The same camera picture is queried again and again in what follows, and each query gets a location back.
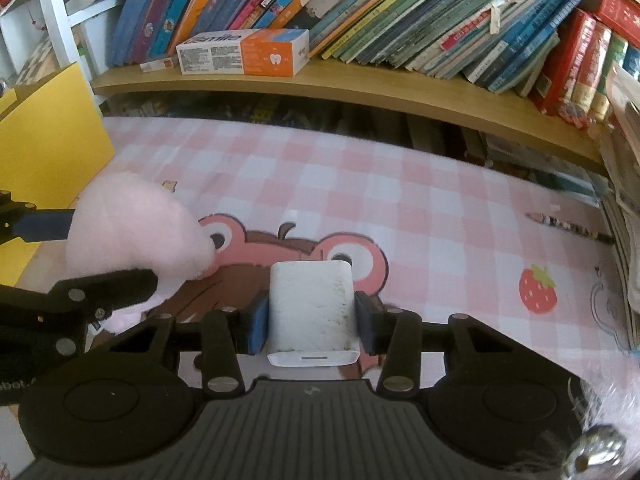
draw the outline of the bookshelf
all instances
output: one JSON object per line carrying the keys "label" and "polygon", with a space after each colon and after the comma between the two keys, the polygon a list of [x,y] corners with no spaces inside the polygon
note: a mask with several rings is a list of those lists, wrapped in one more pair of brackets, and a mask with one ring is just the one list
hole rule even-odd
{"label": "bookshelf", "polygon": [[557,155],[606,174],[589,136],[559,118],[540,114],[512,92],[494,95],[461,77],[439,80],[406,70],[313,59],[293,78],[242,75],[183,76],[179,69],[143,73],[137,66],[95,78],[96,94],[147,91],[263,92],[331,99],[397,110],[460,124]]}

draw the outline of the pink checkered tablecloth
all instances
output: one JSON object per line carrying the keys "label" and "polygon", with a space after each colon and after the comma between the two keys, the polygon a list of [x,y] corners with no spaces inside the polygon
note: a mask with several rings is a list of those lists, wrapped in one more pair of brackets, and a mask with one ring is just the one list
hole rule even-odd
{"label": "pink checkered tablecloth", "polygon": [[[612,249],[524,216],[544,212],[606,230],[593,207],[495,171],[350,137],[204,120],[104,124],[116,147],[106,171],[177,181],[176,196],[198,218],[222,213],[271,234],[293,222],[288,236],[308,240],[364,235],[387,268],[381,277],[354,260],[354,273],[370,271],[369,293],[385,303],[433,322],[466,312],[578,375],[628,364]],[[558,304],[548,312],[521,299],[532,264],[556,284]],[[245,368],[282,378],[334,374],[274,368],[265,358]],[[442,373],[442,357],[424,354],[422,384]]]}

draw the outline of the orange and white box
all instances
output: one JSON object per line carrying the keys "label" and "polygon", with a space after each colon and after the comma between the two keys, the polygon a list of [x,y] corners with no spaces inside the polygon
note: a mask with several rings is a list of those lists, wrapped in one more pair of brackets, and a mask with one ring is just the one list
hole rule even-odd
{"label": "orange and white box", "polygon": [[177,51],[184,75],[293,77],[309,60],[309,31],[262,28],[202,32],[178,45]]}

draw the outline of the pink plush toy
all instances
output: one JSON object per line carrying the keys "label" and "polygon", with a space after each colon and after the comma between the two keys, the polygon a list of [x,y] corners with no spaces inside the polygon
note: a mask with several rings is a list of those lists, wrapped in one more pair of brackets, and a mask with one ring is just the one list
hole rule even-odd
{"label": "pink plush toy", "polygon": [[82,192],[66,242],[68,278],[112,270],[151,269],[158,289],[145,303],[116,311],[113,333],[174,295],[186,280],[216,270],[216,248],[172,193],[133,173],[104,174]]}

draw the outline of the circular pad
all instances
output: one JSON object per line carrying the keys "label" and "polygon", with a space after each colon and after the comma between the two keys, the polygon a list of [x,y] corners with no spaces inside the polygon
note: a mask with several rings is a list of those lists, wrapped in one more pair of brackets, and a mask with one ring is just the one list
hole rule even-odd
{"label": "circular pad", "polygon": [[170,444],[193,416],[189,387],[142,354],[94,352],[29,387],[18,418],[31,446],[57,462],[111,465]]}

